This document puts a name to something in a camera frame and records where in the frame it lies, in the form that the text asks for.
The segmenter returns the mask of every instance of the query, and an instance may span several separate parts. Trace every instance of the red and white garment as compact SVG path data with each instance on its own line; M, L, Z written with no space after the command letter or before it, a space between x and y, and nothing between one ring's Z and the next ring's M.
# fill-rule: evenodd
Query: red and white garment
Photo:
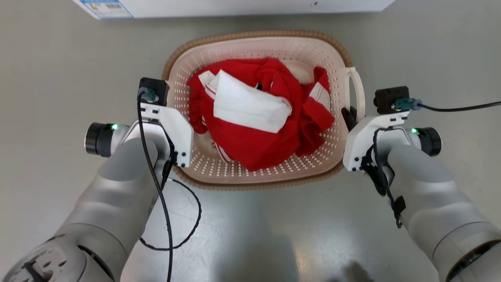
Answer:
M317 67L314 77L300 84L276 59L210 65L187 83L190 123L198 134L209 131L223 160L251 171L312 154L334 121L327 72Z

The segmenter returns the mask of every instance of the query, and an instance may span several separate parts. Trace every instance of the white appliance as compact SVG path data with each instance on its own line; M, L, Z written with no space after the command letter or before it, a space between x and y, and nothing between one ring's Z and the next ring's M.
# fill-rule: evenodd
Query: white appliance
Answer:
M73 0L96 19L379 12L395 0Z

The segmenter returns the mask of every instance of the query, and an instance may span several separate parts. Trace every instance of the black cable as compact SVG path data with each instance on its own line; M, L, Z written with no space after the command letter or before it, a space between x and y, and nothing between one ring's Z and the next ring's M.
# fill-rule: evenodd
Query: black cable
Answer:
M376 131L374 132L374 136L372 137L372 143L373 144L372 144L371 148L374 151L374 162L376 163L376 169L377 169L377 172L379 174L379 178L381 180L382 188L386 191L386 195L388 196L388 199L390 199L390 205L391 205L391 209L393 210L393 214L395 216L397 227L401 228L402 227L402 222L400 221L400 218L399 218L400 215L395 212L395 208L396 208L396 206L395 206L395 200L393 199L393 195L391 194L390 186L388 184L388 179L386 178L386 175L384 174L383 166L379 162L379 155L378 155L378 152L377 152L377 134L378 134L378 132L380 132L380 131L391 131L391 130L402 130L403 131L402 128L393 128L393 127L378 128L378 129L376 129Z
M165 204L165 199L163 198L162 188L160 186L160 183L158 182L158 178L156 177L153 164L151 163L150 154L148 153L148 147L146 146L146 138L144 137L143 117L141 115L141 97L143 96L143 94L144 92L140 93L137 96L137 119L139 123L139 131L141 132L141 142L143 143L144 155L146 157L146 162L148 163L151 176L153 177L153 181L155 182L155 187L158 192L158 197L160 197L160 201L162 202L162 208L165 214L165 221L167 222L167 233L169 234L169 246L172 246L172 230L170 228L169 212L167 211L167 205ZM171 276L172 276L172 250L169 251L169 268L167 271L167 282L170 282Z
M158 248L158 247L155 247L153 245L150 245L150 244L146 243L146 241L141 237L139 239L139 241L141 241L141 243L143 243L143 245L145 245L146 247L148 247L148 248L150 248L152 250L156 250L156 251L171 251L171 250L175 250L175 249L183 246L191 238L191 236L195 233L195 230L198 227L198 224L200 223L200 218L202 217L202 205L200 204L200 200L196 196L195 192L193 192L193 190L191 190L188 186L186 186L184 183L182 183L182 182L180 182L178 180L172 179L172 181L175 182L175 183L177 183L177 184L180 184L181 186L183 186L184 188L186 188L193 195L193 197L195 198L196 203L198 205L198 217L196 219L195 225L193 226L193 229L188 234L188 236L181 243L179 243L177 246L174 246L172 248Z
M469 111L469 110L478 110L478 109L484 109L484 108L489 108L489 107L494 107L494 106L501 106L501 101L498 102L492 102L492 103L487 103L487 104L482 104L482 105L476 105L476 106L471 106L471 107L463 107L463 108L450 108L450 109L441 109L441 108L434 108L430 107L427 105L423 104L417 104L418 107L423 107L425 109L429 109L432 111L440 111L440 112L453 112L453 111Z

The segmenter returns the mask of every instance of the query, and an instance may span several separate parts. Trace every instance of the perforated basket wall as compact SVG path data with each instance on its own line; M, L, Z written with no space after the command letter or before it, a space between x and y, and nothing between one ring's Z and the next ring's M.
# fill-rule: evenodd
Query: perforated basket wall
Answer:
M282 164L250 172L240 163L223 162L217 152L195 134L191 165L174 167L180 178L199 188L257 190L299 185L333 176L342 168L348 130L341 115L346 99L346 68L352 67L346 50L332 37L308 31L245 32L197 39L178 48L167 61L162 79L171 82L167 105L186 118L190 88L186 82L201 68L227 59L280 59L300 82L313 81L313 68L329 75L332 127L323 134L325 143L312 155L291 156Z

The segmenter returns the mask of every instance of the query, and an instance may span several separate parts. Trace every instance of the woven basket rim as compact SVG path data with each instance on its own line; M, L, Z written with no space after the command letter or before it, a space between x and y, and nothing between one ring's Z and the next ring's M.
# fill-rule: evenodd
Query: woven basket rim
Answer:
M351 61L350 55L346 51L346 49L334 38L328 36L321 32L316 31L303 31L303 30L271 30L271 31L251 31L251 32L240 32L233 33L222 36L211 36L200 39L195 39L189 41L179 48L177 48L169 57L167 62L165 63L165 67L162 72L162 80L168 80L170 76L170 72L174 63L177 59L184 54L186 51L206 44L223 42L223 41L231 41L238 39L248 39L248 38L259 38L259 37L302 37L302 38L313 38L320 39L332 47L336 49L339 53L345 67L352 67L353 63ZM274 188L284 188L290 186L303 185L307 183L313 183L320 180L324 180L332 177L337 174L344 168L343 160L341 159L339 163L333 166L326 172L311 175L302 178L290 179L290 180L282 180L282 181L274 181L274 182L264 182L264 183L245 183L245 184L223 184L223 183L205 183L198 181L192 177L190 177L187 173L185 173L179 167L173 167L174 172L178 175L178 177L197 188L205 189L205 190L225 190L225 191L246 191L246 190L265 190L265 189L274 189Z

